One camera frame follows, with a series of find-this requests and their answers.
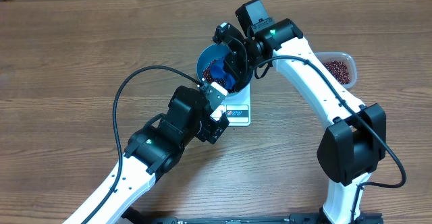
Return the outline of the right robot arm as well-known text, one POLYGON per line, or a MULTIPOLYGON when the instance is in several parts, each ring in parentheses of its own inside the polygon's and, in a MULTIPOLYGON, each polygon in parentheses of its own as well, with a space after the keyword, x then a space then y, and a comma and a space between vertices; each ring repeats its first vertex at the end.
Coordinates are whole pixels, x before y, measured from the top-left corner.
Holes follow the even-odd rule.
POLYGON ((290 215, 291 223, 382 223, 380 214, 360 211, 362 193, 385 157, 386 115, 348 92, 312 51, 290 19, 276 22, 261 0, 236 10, 241 26, 221 24, 213 41, 230 52, 223 65, 231 90, 240 91, 260 67, 274 67, 290 81, 317 114, 324 135, 317 150, 329 178, 327 198, 317 214, 290 215))

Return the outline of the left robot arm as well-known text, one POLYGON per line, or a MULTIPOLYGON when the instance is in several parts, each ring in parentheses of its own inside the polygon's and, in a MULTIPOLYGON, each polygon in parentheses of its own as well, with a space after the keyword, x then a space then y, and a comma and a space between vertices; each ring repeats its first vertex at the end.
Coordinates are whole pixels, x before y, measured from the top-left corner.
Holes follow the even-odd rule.
POLYGON ((179 86, 168 112, 154 116, 135 132, 110 175, 67 219, 67 223, 116 223, 181 159, 193 139, 215 143, 229 121, 211 117, 228 92, 213 82, 198 89, 179 86))

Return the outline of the blue measuring scoop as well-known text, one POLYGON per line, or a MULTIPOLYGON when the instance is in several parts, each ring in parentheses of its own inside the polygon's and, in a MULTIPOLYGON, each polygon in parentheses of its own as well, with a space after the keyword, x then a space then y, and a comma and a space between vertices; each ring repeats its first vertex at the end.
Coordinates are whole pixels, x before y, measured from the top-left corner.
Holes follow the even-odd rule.
POLYGON ((221 82, 221 85, 227 90, 233 90, 236 81, 234 77, 226 72, 223 68, 225 57, 214 60, 210 65, 211 78, 221 82))

